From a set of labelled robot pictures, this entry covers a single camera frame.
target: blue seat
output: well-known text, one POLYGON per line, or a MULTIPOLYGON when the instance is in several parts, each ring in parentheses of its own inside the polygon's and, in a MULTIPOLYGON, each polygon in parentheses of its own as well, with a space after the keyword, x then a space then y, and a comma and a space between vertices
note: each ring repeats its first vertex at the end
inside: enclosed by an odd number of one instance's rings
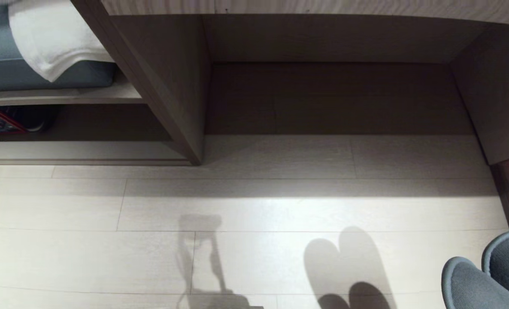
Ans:
POLYGON ((0 6, 0 91, 91 88, 110 86, 117 66, 101 61, 80 61, 56 81, 39 76, 22 58, 9 26, 7 6, 0 6))

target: floor tile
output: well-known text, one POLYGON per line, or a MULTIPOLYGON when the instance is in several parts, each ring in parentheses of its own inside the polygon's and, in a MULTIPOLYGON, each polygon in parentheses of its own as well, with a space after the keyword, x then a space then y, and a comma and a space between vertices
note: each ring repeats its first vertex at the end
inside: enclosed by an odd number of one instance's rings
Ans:
POLYGON ((340 232, 350 225, 366 231, 508 227, 496 192, 472 190, 462 203, 454 192, 449 198, 444 190, 440 195, 435 180, 137 179, 127 183, 119 230, 340 232))
POLYGON ((181 294, 193 233, 0 229, 0 286, 95 293, 181 294))
POLYGON ((480 207, 486 209, 487 215, 504 215, 497 188, 491 178, 437 179, 436 184, 444 205, 480 207))
POLYGON ((348 136, 207 135, 199 167, 68 167, 56 178, 355 178, 348 136))
POLYGON ((0 166, 4 178, 51 178, 54 166, 0 166))
POLYGON ((122 179, 0 178, 0 227, 115 230, 122 179))
POLYGON ((0 309, 276 309, 273 295, 142 295, 0 288, 0 309), (237 307, 248 303, 250 307, 237 307))
POLYGON ((351 294, 359 282, 382 294, 441 290, 449 258, 479 264, 507 230, 366 233, 196 233, 193 290, 239 294, 351 294))
POLYGON ((278 295, 278 309, 445 309, 440 291, 377 295, 278 295))
POLYGON ((353 136, 358 178, 491 178, 475 136, 353 136))

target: white towel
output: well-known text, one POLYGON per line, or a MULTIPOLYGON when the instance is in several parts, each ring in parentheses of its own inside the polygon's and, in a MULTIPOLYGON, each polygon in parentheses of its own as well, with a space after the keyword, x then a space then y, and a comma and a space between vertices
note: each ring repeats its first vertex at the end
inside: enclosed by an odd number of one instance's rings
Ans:
POLYGON ((22 57, 49 82, 78 61, 114 62, 70 0, 13 3, 9 22, 22 57))

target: shelf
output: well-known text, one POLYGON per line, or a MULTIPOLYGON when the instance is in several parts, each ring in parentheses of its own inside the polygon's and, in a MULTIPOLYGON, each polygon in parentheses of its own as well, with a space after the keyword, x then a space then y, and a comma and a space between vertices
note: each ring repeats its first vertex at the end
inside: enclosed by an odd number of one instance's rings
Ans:
POLYGON ((37 104, 139 104, 142 97, 121 71, 103 88, 0 91, 0 106, 37 104))
POLYGON ((189 165, 144 104, 63 106, 45 132, 0 135, 0 164, 189 165))

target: wood grain surface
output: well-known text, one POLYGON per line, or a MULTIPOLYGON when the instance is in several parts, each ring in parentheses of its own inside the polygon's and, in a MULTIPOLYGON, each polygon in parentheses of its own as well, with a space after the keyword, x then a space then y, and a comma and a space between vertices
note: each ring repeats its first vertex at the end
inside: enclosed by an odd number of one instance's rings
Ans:
POLYGON ((508 230, 493 180, 459 174, 488 169, 473 135, 206 147, 195 168, 0 166, 0 309, 321 309, 325 293, 444 309, 445 262, 477 264, 508 230))
POLYGON ((473 134, 441 64, 216 64, 209 97, 209 134, 473 134))
POLYGON ((164 114, 180 131, 184 147, 191 149, 194 164, 199 164, 211 76, 201 18, 113 16, 112 22, 145 74, 146 86, 156 95, 157 100, 150 105, 153 113, 164 114))
POLYGON ((142 103, 140 94, 119 70, 109 87, 0 91, 0 106, 142 103))
POLYGON ((495 25, 451 68, 489 164, 509 159, 509 25, 495 25))
POLYGON ((215 62, 449 63, 485 23, 370 15, 205 15, 215 62))
MULTIPOLYGON (((119 32, 119 29, 110 19, 102 3, 90 0, 72 0, 72 3, 115 60, 119 69, 126 75, 127 79, 142 96, 143 101, 151 108, 153 114, 164 126, 173 141, 176 142, 179 151, 192 164, 200 164, 202 155, 199 144, 202 143, 202 136, 200 137, 197 134, 195 140, 193 140, 191 133, 186 132, 188 128, 185 129, 181 123, 178 123, 180 119, 176 120, 174 118, 174 114, 169 110, 170 106, 168 104, 172 105, 176 103, 176 100, 169 100, 168 94, 162 96, 161 87, 165 87, 165 84, 156 78, 157 74, 151 70, 146 70, 144 56, 140 56, 136 49, 130 47, 130 41, 119 32)), ((143 33, 142 29, 137 28, 131 29, 128 27, 127 30, 133 33, 133 39, 139 39, 139 33, 143 33)), ((173 32, 174 28, 167 29, 167 31, 173 32)), ((182 52, 182 45, 179 44, 179 47, 176 49, 180 49, 182 52)))
POLYGON ((63 105, 50 129, 4 134, 0 141, 161 141, 170 142, 145 104, 63 105))
POLYGON ((509 24, 509 0, 102 0, 110 15, 355 14, 509 24))

